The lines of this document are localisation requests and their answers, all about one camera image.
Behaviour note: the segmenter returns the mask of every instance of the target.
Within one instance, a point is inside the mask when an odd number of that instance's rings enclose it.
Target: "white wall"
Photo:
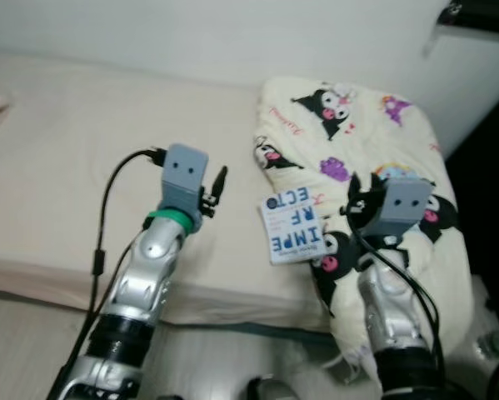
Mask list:
[[[499,99],[499,40],[441,35],[447,0],[0,0],[0,49],[198,80],[352,81],[423,107],[445,154]]]

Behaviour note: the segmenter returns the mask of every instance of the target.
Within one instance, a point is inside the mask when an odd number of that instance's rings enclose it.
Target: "bed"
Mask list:
[[[329,331],[310,268],[269,263],[257,205],[273,188],[253,159],[253,137],[267,120],[284,132],[295,127],[262,103],[257,126],[258,89],[0,53],[0,93],[12,100],[0,116],[0,291],[85,308],[112,169],[139,148],[185,143],[209,154],[208,187],[221,165],[229,176],[216,217],[182,250],[162,318]],[[314,117],[294,106],[301,121]],[[104,282],[160,198],[152,164],[135,161],[122,172],[108,205]],[[447,351],[469,326],[471,292],[446,315],[453,313],[460,317],[447,324],[450,338],[442,337]]]

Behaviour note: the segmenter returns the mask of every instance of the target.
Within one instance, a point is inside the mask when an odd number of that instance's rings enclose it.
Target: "cartoon print pillowcase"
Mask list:
[[[278,77],[265,84],[258,112],[254,153],[262,170],[276,192],[310,187],[322,218],[329,253],[310,266],[343,352],[355,353],[367,343],[357,272],[348,256],[350,229],[338,213],[347,203],[353,173],[364,189],[371,173],[433,182],[425,216],[402,244],[410,251],[410,270],[427,286],[437,282],[427,289],[441,308],[447,285],[436,279],[440,271],[451,271],[463,292],[471,292],[454,195],[436,137],[419,108],[395,94],[356,85]]]

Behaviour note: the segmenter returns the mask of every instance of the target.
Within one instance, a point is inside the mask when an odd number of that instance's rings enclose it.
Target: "floor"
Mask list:
[[[494,362],[480,360],[475,338],[498,328],[484,307],[486,290],[474,277],[476,317],[464,343],[447,357],[450,378],[484,398]],[[40,400],[69,352],[82,314],[0,298],[0,400]],[[242,332],[161,325],[157,330],[140,394],[179,394],[186,400],[242,400],[245,384],[274,373],[303,399],[379,399],[375,384],[360,377],[345,385],[347,366],[322,370],[336,355],[326,344],[298,342]]]

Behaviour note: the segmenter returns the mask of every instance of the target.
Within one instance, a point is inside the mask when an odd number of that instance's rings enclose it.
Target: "black cable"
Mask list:
[[[94,259],[93,259],[93,265],[92,265],[92,288],[90,290],[90,300],[88,303],[88,308],[86,311],[86,316],[84,318],[84,322],[81,327],[81,331],[77,335],[77,339],[75,340],[75,343],[73,344],[72,351],[70,352],[69,357],[67,358],[66,363],[60,368],[60,371],[57,375],[57,378],[55,379],[52,388],[47,395],[47,400],[53,400],[56,399],[62,386],[62,382],[64,379],[67,378],[69,373],[71,372],[71,369],[74,365],[74,363],[77,361],[77,357],[79,352],[81,351],[81,347],[84,344],[84,341],[86,340],[86,337],[88,335],[88,332],[92,329],[92,325],[95,322],[97,315],[99,314],[99,311],[101,310],[100,307],[95,309],[96,301],[97,301],[97,291],[99,288],[99,276],[103,274],[104,270],[104,263],[105,263],[105,251],[102,249],[102,240],[103,240],[103,235],[104,235],[104,229],[105,229],[105,220],[106,220],[106,213],[107,213],[107,203],[108,203],[108,196],[110,195],[110,191],[112,189],[112,185],[114,184],[114,181],[116,180],[117,175],[121,172],[123,167],[125,167],[130,161],[132,161],[134,158],[140,157],[140,156],[148,156],[152,159],[153,163],[157,164],[158,166],[162,166],[164,162],[164,158],[166,157],[166,151],[161,149],[161,148],[155,148],[151,150],[139,150],[137,152],[133,152],[126,156],[112,171],[112,174],[110,178],[108,179],[107,186],[105,187],[105,191],[102,196],[102,202],[101,202],[101,211],[99,213],[99,225],[97,228],[97,246],[94,251]],[[130,244],[127,246],[127,248],[124,251],[124,254],[120,257],[119,262],[122,262],[124,259],[125,254],[127,254],[128,249],[130,249]],[[112,276],[111,282],[109,285],[113,285],[115,280],[115,275]],[[108,293],[105,292],[105,296],[103,296],[103,301],[106,300],[108,296]]]
[[[432,300],[432,297],[429,295],[427,290],[418,282],[416,279],[411,277],[410,275],[404,273],[397,265],[395,265],[391,260],[388,258],[384,257],[382,254],[380,254],[358,231],[358,228],[355,227],[354,223],[352,223],[351,220],[351,209],[352,205],[355,202],[355,198],[357,197],[353,196],[349,202],[347,203],[346,206],[346,211],[345,215],[347,218],[347,223],[349,224],[349,227],[351,229],[351,232],[355,239],[375,258],[379,259],[383,263],[385,263],[389,268],[392,269],[393,272],[395,272],[401,279],[403,279],[408,286],[412,289],[414,294],[416,294],[417,300],[422,306],[422,309],[427,317],[427,321],[429,323],[429,327],[432,331],[432,353],[434,354],[434,357],[436,359],[436,364],[437,364],[437,369],[438,372],[442,378],[442,380],[445,380],[445,363],[443,359],[443,351],[442,351],[442,344],[440,342],[440,337],[439,337],[439,329],[440,329],[440,313],[438,312],[437,306],[434,303],[434,300]],[[432,316],[430,308],[427,306],[427,302],[425,301],[425,298],[427,301],[431,304],[432,307],[432,312],[434,313],[434,317]]]

